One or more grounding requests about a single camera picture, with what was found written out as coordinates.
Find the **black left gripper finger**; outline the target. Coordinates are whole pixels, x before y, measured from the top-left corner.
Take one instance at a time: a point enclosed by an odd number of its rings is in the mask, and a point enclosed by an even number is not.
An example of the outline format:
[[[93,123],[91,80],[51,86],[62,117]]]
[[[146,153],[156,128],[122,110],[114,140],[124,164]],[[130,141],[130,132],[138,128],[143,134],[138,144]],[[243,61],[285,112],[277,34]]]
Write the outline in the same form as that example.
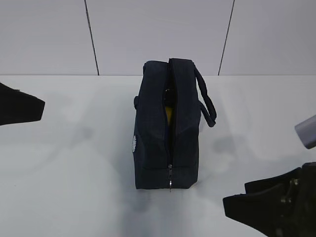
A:
[[[0,125],[40,121],[44,107],[43,100],[0,84]]]

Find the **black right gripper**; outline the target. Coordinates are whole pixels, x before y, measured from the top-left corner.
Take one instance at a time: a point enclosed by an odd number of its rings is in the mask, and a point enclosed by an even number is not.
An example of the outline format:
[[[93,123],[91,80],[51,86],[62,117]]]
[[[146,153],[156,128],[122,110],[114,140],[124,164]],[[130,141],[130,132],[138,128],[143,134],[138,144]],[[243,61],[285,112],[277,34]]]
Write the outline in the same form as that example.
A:
[[[267,237],[316,235],[316,163],[244,184],[245,194],[223,198],[225,215]]]

